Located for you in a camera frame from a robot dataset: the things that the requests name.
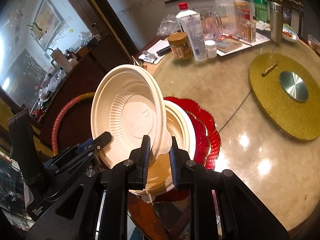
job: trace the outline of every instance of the silver center disc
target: silver center disc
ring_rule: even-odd
[[[294,100],[305,102],[308,99],[308,89],[302,78],[291,71],[280,73],[280,84],[283,90]]]

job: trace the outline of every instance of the green bottle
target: green bottle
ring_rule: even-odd
[[[267,22],[268,20],[268,3],[267,0],[253,0],[256,11],[256,20]]]

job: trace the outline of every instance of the red bottle cap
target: red bottle cap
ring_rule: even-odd
[[[178,4],[180,10],[188,9],[188,4],[186,2],[182,2]]]

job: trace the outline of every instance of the gold turntable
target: gold turntable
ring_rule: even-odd
[[[262,54],[251,62],[249,78],[259,103],[283,130],[301,140],[320,135],[320,88],[301,64]]]

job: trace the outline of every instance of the screw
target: screw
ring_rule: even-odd
[[[92,170],[87,170],[87,172],[85,173],[88,177],[92,177],[96,174],[96,170],[92,169]]]
[[[223,174],[227,177],[231,177],[233,175],[233,172],[231,170],[224,170]]]
[[[124,166],[131,166],[133,164],[133,160],[125,160],[123,164]]]
[[[193,160],[187,160],[186,164],[189,166],[189,167],[193,167],[196,165],[196,162],[193,161]]]

